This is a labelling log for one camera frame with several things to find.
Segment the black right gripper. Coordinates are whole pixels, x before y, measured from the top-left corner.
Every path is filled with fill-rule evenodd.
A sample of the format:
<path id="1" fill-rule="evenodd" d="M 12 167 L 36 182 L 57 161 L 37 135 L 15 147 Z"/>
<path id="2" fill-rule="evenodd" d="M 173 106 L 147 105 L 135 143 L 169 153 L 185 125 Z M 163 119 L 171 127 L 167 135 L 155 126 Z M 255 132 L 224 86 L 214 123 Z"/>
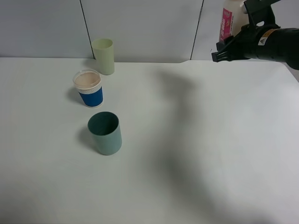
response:
<path id="1" fill-rule="evenodd" d="M 248 59 L 279 61 L 280 55 L 270 36 L 267 36 L 262 44 L 259 43 L 265 33 L 273 34 L 279 28 L 280 26 L 276 24 L 255 28 L 246 25 L 237 36 L 229 36 L 216 43 L 217 51 L 211 54 L 212 61 L 216 63 Z"/>

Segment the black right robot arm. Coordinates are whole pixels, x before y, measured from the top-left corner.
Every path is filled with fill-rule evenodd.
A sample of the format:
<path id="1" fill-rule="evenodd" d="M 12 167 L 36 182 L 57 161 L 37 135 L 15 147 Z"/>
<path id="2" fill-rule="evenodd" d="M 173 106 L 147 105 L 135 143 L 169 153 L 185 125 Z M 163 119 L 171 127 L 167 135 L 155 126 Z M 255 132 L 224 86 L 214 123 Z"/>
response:
<path id="1" fill-rule="evenodd" d="M 236 36 L 216 44 L 214 62 L 259 59 L 286 63 L 299 69 L 299 30 L 280 28 L 276 24 L 244 25 Z"/>

